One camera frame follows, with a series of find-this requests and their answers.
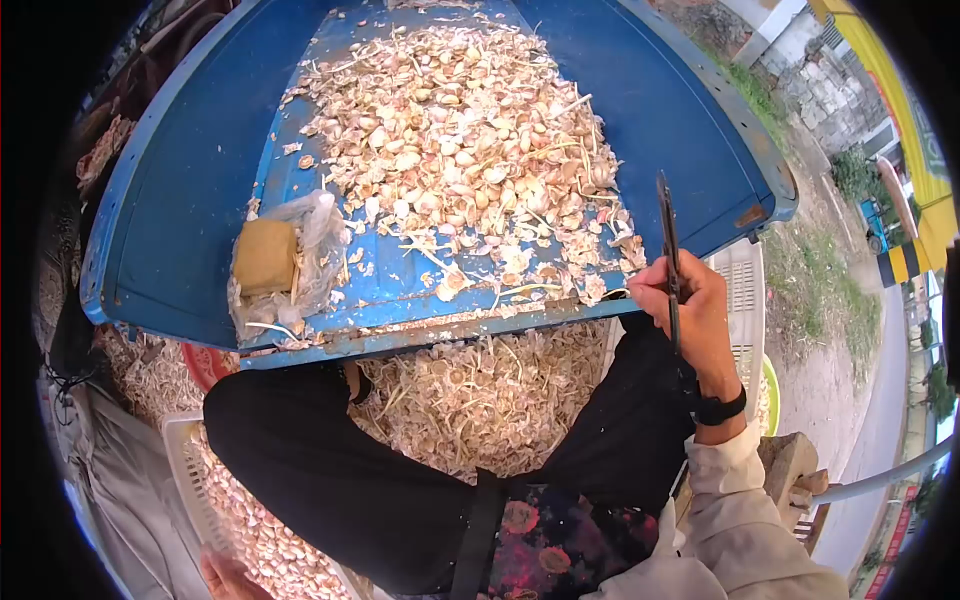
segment black pants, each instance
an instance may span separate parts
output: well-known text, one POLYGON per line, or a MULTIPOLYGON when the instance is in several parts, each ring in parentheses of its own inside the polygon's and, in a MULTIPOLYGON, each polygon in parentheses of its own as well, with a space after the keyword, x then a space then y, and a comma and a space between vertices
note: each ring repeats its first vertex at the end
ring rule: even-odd
MULTIPOLYGON (((594 504, 657 515, 693 433, 672 351, 645 314, 626 330, 607 377, 538 471, 522 476, 594 504)), ((206 396, 214 452, 274 515, 387 591, 449 588, 474 487, 363 433, 326 363, 225 377, 206 396)))

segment person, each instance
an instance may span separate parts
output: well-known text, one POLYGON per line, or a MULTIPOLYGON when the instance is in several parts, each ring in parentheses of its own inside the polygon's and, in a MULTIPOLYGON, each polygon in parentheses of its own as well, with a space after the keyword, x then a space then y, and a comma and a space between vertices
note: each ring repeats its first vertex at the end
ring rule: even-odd
MULTIPOLYGON (((847 598, 763 491, 726 282, 689 252, 679 260, 682 357, 660 258, 628 281, 643 312, 620 317, 607 376, 534 472, 481 470, 473 487, 394 452, 350 420, 349 385, 328 363, 224 378, 204 402, 211 448, 291 530, 393 596, 847 598), (681 556, 670 492, 685 459, 694 497, 681 556)), ((235 564, 204 560, 218 600, 266 593, 235 564)))

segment red banner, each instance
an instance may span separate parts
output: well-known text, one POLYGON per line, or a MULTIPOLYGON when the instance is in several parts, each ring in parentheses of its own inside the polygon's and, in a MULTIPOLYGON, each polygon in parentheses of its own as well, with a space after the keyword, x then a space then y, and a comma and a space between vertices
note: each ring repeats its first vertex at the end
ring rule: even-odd
POLYGON ((883 556, 883 564, 876 570, 874 582, 870 584, 870 589, 863 597, 864 600, 873 600, 883 589, 883 584, 887 582, 893 571, 893 563, 900 555, 900 545, 903 544, 903 537, 906 535, 907 527, 910 526, 910 516, 913 513, 910 508, 910 500, 917 497, 917 486, 910 486, 906 489, 906 497, 903 499, 903 506, 900 508, 900 518, 897 519, 897 528, 894 529, 894 536, 890 538, 890 545, 887 546, 887 553, 883 556))

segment metal pole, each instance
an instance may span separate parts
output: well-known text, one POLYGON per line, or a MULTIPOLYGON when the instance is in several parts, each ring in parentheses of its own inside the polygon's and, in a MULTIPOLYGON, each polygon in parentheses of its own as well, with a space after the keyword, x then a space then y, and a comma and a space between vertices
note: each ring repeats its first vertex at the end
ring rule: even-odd
POLYGON ((930 448, 927 452, 924 452, 917 458, 911 459, 898 467, 885 470, 882 473, 878 473, 872 477, 867 477, 866 479, 861 479, 860 481, 854 481, 850 484, 833 486, 826 492, 813 496, 813 506, 846 500, 847 498, 852 498, 856 495, 866 492, 872 492, 873 490, 879 490, 880 488, 885 488, 892 483, 897 483, 899 480, 905 479, 910 475, 936 463, 945 454, 950 452, 950 446, 952 443, 953 436, 951 435, 939 444, 930 448))

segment road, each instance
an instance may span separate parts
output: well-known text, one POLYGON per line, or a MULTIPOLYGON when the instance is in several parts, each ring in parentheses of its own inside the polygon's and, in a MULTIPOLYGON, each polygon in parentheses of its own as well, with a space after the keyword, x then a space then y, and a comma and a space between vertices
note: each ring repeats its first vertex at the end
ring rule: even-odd
MULTIPOLYGON (((841 483, 857 481, 892 467, 900 442, 906 401, 906 325, 902 317, 900 287, 888 288, 884 295, 886 319, 876 380, 863 427, 840 477, 841 483)), ((857 567, 885 499, 886 489, 881 488, 831 504, 824 532, 813 551, 813 560, 833 567, 841 576, 847 577, 857 567)))

